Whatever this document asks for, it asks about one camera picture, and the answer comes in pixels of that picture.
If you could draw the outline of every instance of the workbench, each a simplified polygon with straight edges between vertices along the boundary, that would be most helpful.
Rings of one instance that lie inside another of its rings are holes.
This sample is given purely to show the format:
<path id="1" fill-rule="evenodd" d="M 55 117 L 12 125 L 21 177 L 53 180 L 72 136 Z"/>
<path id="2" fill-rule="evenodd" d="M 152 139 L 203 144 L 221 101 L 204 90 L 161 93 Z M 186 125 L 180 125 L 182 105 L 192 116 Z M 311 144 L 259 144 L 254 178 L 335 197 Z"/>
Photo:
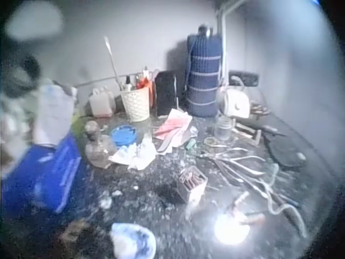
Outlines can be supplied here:
<path id="1" fill-rule="evenodd" d="M 212 136 L 214 118 L 193 118 L 192 124 L 199 134 L 192 150 L 174 148 L 170 154 L 157 156 L 139 172 L 128 170 L 123 165 L 94 168 L 83 154 L 68 204 L 61 214 L 31 209 L 30 216 L 22 219 L 21 225 L 13 223 L 9 226 L 6 221 L 6 229 L 12 232 L 11 238 L 17 241 L 25 258 L 50 258 L 59 253 L 61 250 L 57 249 L 56 239 L 70 222 L 79 219 L 85 219 L 97 233 L 94 238 L 79 244 L 83 258 L 114 258 L 108 235 L 114 222 L 136 223 L 150 229 L 156 237 L 157 259 L 299 258 L 328 218 L 337 186 L 330 169 L 303 138 L 274 116 L 266 120 L 269 125 L 288 134 L 307 158 L 306 166 L 299 172 L 279 173 L 273 186 L 277 192 L 300 203 L 299 211 L 306 223 L 307 238 L 299 236 L 284 214 L 274 216 L 269 213 L 266 213 L 266 221 L 262 225 L 251 227 L 248 237 L 240 245 L 226 246 L 215 238 L 213 228 L 217 217 L 247 189 L 227 185 L 212 161 L 196 157 L 196 153 L 204 148 L 203 140 Z M 129 123 L 124 113 L 97 121 L 101 128 L 108 126 L 104 134 Z M 138 138 L 142 138 L 145 132 L 152 132 L 163 122 L 150 117 L 133 125 L 138 130 Z M 78 142 L 81 147 L 85 146 L 86 139 L 81 137 Z M 154 140 L 156 148 L 160 143 Z M 259 147 L 254 147 L 237 140 L 234 146 L 247 148 L 251 154 L 272 162 L 263 141 Z M 196 165 L 209 178 L 208 187 L 195 208 L 187 206 L 175 191 L 179 173 L 191 165 Z M 104 191 L 111 195 L 116 190 L 122 195 L 112 197 L 110 209 L 100 208 L 99 200 Z M 250 191 L 241 210 L 246 213 L 266 212 L 267 202 Z"/>

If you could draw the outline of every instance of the crumpled paper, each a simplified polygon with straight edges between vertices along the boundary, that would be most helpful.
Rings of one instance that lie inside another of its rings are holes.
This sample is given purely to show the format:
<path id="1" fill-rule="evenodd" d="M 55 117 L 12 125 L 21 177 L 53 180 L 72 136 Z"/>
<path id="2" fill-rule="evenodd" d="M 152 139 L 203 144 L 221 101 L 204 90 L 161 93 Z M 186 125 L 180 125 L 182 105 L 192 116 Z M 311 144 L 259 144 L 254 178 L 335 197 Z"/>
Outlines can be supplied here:
<path id="1" fill-rule="evenodd" d="M 157 150 L 152 143 L 152 138 L 145 135 L 141 144 L 136 143 L 129 147 L 122 146 L 114 155 L 108 159 L 113 163 L 128 165 L 128 169 L 145 169 L 153 160 L 155 160 Z"/>

